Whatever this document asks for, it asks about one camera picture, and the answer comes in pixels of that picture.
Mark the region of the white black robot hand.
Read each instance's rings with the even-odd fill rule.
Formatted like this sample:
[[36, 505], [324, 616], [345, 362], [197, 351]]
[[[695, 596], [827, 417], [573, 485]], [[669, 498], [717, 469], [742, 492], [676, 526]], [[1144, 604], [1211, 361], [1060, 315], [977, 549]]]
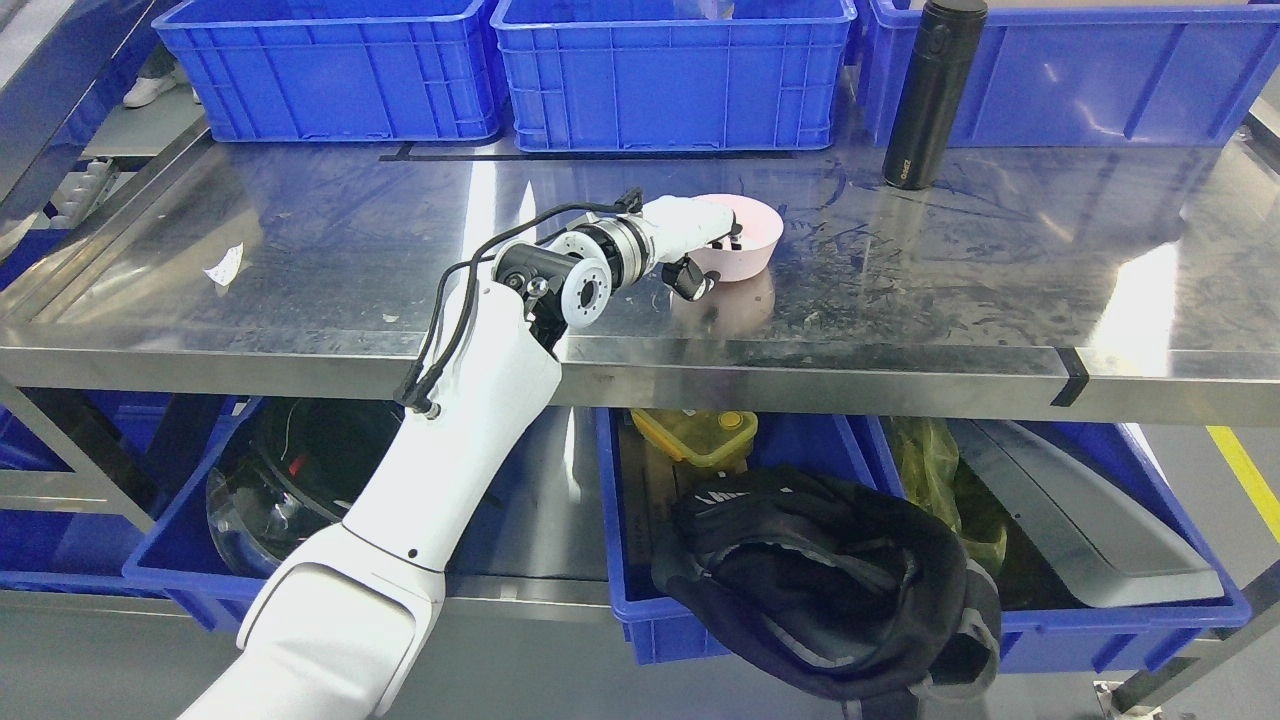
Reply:
[[716, 286], [716, 279], [690, 254], [742, 231], [731, 208], [700, 199], [660, 196], [645, 202], [639, 217], [644, 249], [641, 273], [645, 275], [660, 268], [663, 283], [690, 302]]

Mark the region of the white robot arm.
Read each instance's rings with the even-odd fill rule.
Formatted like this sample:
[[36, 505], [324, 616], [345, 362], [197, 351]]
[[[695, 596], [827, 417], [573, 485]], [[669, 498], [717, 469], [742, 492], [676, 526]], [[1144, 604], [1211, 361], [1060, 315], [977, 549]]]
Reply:
[[562, 369], [521, 293], [489, 275], [445, 302], [462, 333], [411, 404], [344, 518], [271, 574], [238, 634], [239, 657], [187, 719], [367, 719], [399, 694], [445, 600], [444, 569]]

